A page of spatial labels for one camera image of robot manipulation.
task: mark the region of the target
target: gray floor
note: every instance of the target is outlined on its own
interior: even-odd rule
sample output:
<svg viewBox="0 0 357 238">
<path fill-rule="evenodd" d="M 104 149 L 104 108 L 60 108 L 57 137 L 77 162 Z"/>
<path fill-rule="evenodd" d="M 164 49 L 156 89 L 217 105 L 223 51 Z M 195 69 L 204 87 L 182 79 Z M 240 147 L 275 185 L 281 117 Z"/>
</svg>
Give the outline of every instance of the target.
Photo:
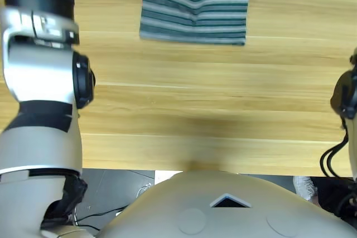
<svg viewBox="0 0 357 238">
<path fill-rule="evenodd" d="M 250 175 L 262 178 L 295 192 L 290 176 Z M 77 206 L 78 219 L 94 213 L 109 211 L 132 203 L 139 190 L 151 183 L 154 184 L 154 171 L 85 169 L 83 179 L 88 184 L 88 190 L 83 202 Z M 102 229 L 115 218 L 115 211 L 104 216 L 91 217 L 82 220 L 80 224 L 92 225 Z M 86 229 L 95 235 L 96 230 Z"/>
</svg>

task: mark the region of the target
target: cable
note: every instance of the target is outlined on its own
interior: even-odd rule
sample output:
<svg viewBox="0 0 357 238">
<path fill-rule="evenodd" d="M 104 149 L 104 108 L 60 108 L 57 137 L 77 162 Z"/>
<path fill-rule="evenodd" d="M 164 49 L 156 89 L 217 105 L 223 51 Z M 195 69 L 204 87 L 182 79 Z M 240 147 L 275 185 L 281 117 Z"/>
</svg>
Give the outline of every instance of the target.
<svg viewBox="0 0 357 238">
<path fill-rule="evenodd" d="M 349 199 L 351 199 L 354 195 L 355 195 L 354 192 L 352 192 L 352 193 L 350 193 L 349 195 L 346 195 L 346 196 L 341 200 L 341 202 L 340 202 L 339 205 L 337 206 L 336 212 L 335 212 L 335 215 L 336 215 L 337 217 L 340 217 L 341 211 L 342 211 L 342 207 L 344 206 L 344 204 L 345 204 Z"/>
<path fill-rule="evenodd" d="M 89 218 L 89 217 L 98 217 L 98 216 L 104 216 L 108 213 L 111 213 L 111 212 L 114 212 L 114 211 L 118 211 L 118 212 L 121 212 L 123 211 L 125 208 L 127 208 L 128 206 L 123 206 L 123 207 L 120 207 L 120 208 L 116 208 L 116 209 L 112 209 L 112 210 L 109 210 L 107 212 L 102 212 L 102 213 L 96 213 L 96 214 L 92 214 L 92 215 L 89 215 L 89 216 L 85 216 L 83 218 L 80 218 L 76 221 L 76 223 L 82 221 L 82 220 L 85 220 L 86 218 Z"/>
<path fill-rule="evenodd" d="M 83 224 L 83 225 L 77 225 L 77 226 L 78 226 L 78 227 L 89 227 L 89 228 L 95 229 L 95 230 L 97 230 L 97 231 L 100 231 L 99 228 L 94 227 L 94 226 L 92 226 L 92 225 L 85 225 L 85 224 Z"/>
<path fill-rule="evenodd" d="M 327 160 L 326 160 L 327 169 L 330 171 L 330 173 L 334 177 L 340 178 L 340 176 L 337 175 L 337 173 L 332 168 L 332 159 L 336 155 L 336 153 L 338 153 L 347 144 L 347 142 L 349 140 L 346 120 L 343 117 L 341 117 L 341 120 L 342 120 L 342 127 L 346 131 L 346 134 L 345 134 L 343 140 L 339 144 L 333 146 L 331 149 L 328 149 L 325 153 L 323 153 L 323 155 L 320 158 L 320 168 L 326 177 L 331 177 L 325 168 L 325 158 L 327 157 Z"/>
<path fill-rule="evenodd" d="M 330 153 L 330 155 L 327 158 L 327 168 L 329 169 L 329 171 L 331 172 L 331 174 L 337 178 L 340 178 L 339 175 L 336 174 L 336 172 L 334 171 L 334 169 L 332 168 L 332 159 L 335 156 L 336 153 L 338 153 L 348 142 L 348 134 L 346 131 L 346 134 L 344 136 L 344 139 L 342 140 L 342 142 L 340 144 L 338 144 L 337 146 L 334 147 L 334 150 Z"/>
<path fill-rule="evenodd" d="M 326 177 L 330 177 L 330 175 L 327 173 L 327 171 L 325 169 L 324 161 L 325 161 L 326 156 L 329 153 L 331 153 L 333 150 L 334 150 L 334 148 L 331 148 L 331 149 L 327 150 L 320 158 L 320 168 L 321 168 L 322 172 L 324 173 L 324 175 Z"/>
</svg>

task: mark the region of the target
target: green striped cloth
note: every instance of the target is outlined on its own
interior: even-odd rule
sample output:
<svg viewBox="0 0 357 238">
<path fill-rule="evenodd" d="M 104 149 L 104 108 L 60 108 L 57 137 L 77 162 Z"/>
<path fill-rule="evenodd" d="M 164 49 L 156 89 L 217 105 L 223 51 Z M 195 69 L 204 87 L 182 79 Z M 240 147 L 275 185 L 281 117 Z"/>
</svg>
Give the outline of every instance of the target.
<svg viewBox="0 0 357 238">
<path fill-rule="evenodd" d="M 143 0 L 140 37 L 245 44 L 249 0 Z"/>
</svg>

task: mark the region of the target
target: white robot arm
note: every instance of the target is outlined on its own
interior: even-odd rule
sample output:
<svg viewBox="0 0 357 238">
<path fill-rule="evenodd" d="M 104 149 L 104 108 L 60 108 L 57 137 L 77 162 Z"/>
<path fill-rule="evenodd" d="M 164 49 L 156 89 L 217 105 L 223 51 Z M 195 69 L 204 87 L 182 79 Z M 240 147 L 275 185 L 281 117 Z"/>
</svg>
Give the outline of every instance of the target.
<svg viewBox="0 0 357 238">
<path fill-rule="evenodd" d="M 3 76 L 20 109 L 0 135 L 0 236 L 92 237 L 71 219 L 86 190 L 78 109 L 92 101 L 95 85 L 88 58 L 72 49 L 79 43 L 74 0 L 5 0 L 5 5 Z M 354 98 L 347 99 L 347 108 L 355 107 Z M 341 103 L 346 102 L 336 106 L 340 114 Z M 345 117 L 356 178 L 354 114 Z M 357 232 L 272 183 L 191 171 L 149 189 L 97 237 L 356 238 Z"/>
</svg>

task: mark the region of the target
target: black cable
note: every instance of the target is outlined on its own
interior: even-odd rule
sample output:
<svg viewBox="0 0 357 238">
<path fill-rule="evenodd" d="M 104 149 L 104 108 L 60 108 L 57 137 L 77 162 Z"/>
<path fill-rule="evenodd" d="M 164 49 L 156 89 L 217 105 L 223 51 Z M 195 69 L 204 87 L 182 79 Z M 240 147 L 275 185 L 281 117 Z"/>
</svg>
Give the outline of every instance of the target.
<svg viewBox="0 0 357 238">
<path fill-rule="evenodd" d="M 334 169 L 332 168 L 331 162 L 332 162 L 332 159 L 335 156 L 335 154 L 338 153 L 347 144 L 347 142 L 348 142 L 348 134 L 347 134 L 347 130 L 346 130 L 346 134 L 345 134 L 342 142 L 334 147 L 334 150 L 332 150 L 332 152 L 330 153 L 330 155 L 327 158 L 327 168 L 329 169 L 331 174 L 337 178 L 340 178 L 340 176 L 337 175 L 336 172 L 334 171 Z"/>
<path fill-rule="evenodd" d="M 107 211 L 107 212 L 96 213 L 96 214 L 92 214 L 92 215 L 89 215 L 89 216 L 85 216 L 85 217 L 83 217 L 83 218 L 78 219 L 77 222 L 80 222 L 80 221 L 82 221 L 82 220 L 85 220 L 86 218 L 89 218 L 89 217 L 104 216 L 104 215 L 106 215 L 106 214 L 108 214 L 108 213 L 111 213 L 111 212 L 114 212 L 114 211 L 120 212 L 120 211 L 123 211 L 123 210 L 124 210 L 125 208 L 127 208 L 127 207 L 128 207 L 128 206 L 123 206 L 123 207 L 120 207 L 120 208 L 116 208 L 116 209 L 109 210 L 109 211 Z"/>
<path fill-rule="evenodd" d="M 77 225 L 77 226 L 78 226 L 78 227 L 89 227 L 89 228 L 95 229 L 95 230 L 97 230 L 97 231 L 100 231 L 99 228 L 94 227 L 94 226 L 92 226 L 92 225 L 85 225 L 85 224 L 83 224 L 83 225 Z"/>
<path fill-rule="evenodd" d="M 344 206 L 344 204 L 349 201 L 349 199 L 351 199 L 353 196 L 355 195 L 354 192 L 350 193 L 349 195 L 346 195 L 342 200 L 341 202 L 339 202 L 339 205 L 337 206 L 336 208 L 336 212 L 335 212 L 335 215 L 337 217 L 340 217 L 341 216 L 341 211 L 342 211 L 342 207 Z"/>
<path fill-rule="evenodd" d="M 325 169 L 325 163 L 324 163 L 324 161 L 325 161 L 326 156 L 327 156 L 329 153 L 331 153 L 333 150 L 334 150 L 334 147 L 331 148 L 331 149 L 328 149 L 328 150 L 321 156 L 321 158 L 320 158 L 320 168 L 321 168 L 322 172 L 324 173 L 324 175 L 325 175 L 326 177 L 330 177 L 330 175 L 327 173 L 327 171 L 326 171 L 326 169 Z"/>
</svg>

